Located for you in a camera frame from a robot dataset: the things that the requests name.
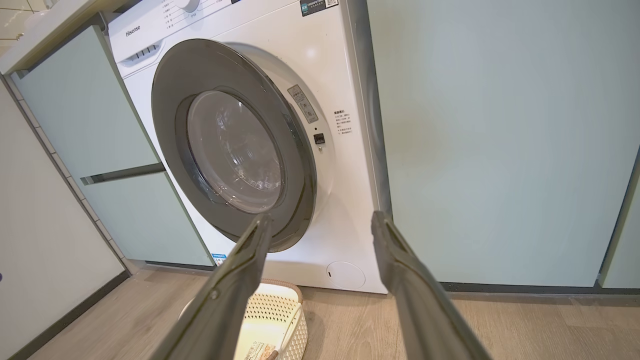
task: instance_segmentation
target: washing machine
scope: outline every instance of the washing machine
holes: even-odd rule
[[[387,292],[371,235],[390,201],[364,0],[142,0],[109,37],[214,259],[268,211],[264,277]]]

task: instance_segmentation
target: door glass window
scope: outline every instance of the door glass window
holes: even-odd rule
[[[271,209],[280,196],[280,162],[258,118],[235,97],[215,90],[191,103],[187,136],[203,177],[247,213]]]

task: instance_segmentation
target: basket handle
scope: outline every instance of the basket handle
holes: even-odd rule
[[[302,312],[302,304],[297,303],[296,307],[293,309],[293,311],[291,311],[291,314],[287,318],[287,323],[289,324],[289,326],[287,326],[287,330],[284,333],[285,335],[284,335],[284,338],[282,339],[282,342],[280,343],[280,346],[276,347],[276,350],[278,352],[280,352],[284,347],[284,345],[288,344],[289,341],[291,340],[291,336],[293,336],[293,332],[294,332],[293,330],[295,330],[295,329],[291,329],[291,325],[293,325],[293,318],[295,318],[296,315],[298,315],[301,312]]]

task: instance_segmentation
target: cabinet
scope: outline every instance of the cabinet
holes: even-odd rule
[[[602,267],[603,288],[640,289],[640,152]]]
[[[640,145],[640,3],[367,4],[416,255],[444,282],[592,287]]]
[[[159,163],[97,26],[12,79],[127,258],[212,264],[166,173],[89,185],[81,181]]]

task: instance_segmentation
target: floor trim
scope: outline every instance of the floor trim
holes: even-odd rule
[[[92,306],[96,305],[98,301],[102,300],[111,290],[118,287],[129,278],[127,271],[121,272],[119,275],[107,282],[103,287],[99,288],[95,293],[92,293],[88,298],[81,302],[78,306],[74,307],[65,316],[62,316],[60,320],[54,322],[47,330],[43,331],[35,339],[31,340],[22,349],[16,352],[8,360],[25,360],[29,356],[35,354],[41,347],[43,347],[49,340],[53,339],[59,332],[69,326],[75,319],[79,318],[85,311],[89,310]]]
[[[471,293],[521,293],[521,294],[558,294],[558,295],[640,295],[640,289],[605,289],[599,284],[591,288],[577,286],[529,286],[467,284],[463,282],[441,282],[445,291]]]
[[[185,269],[194,269],[194,270],[204,270],[204,271],[213,271],[217,267],[217,266],[206,266],[206,265],[163,263],[161,261],[149,261],[149,260],[147,260],[147,264],[160,265],[160,266],[169,266],[169,267],[172,267],[172,268],[185,268]]]

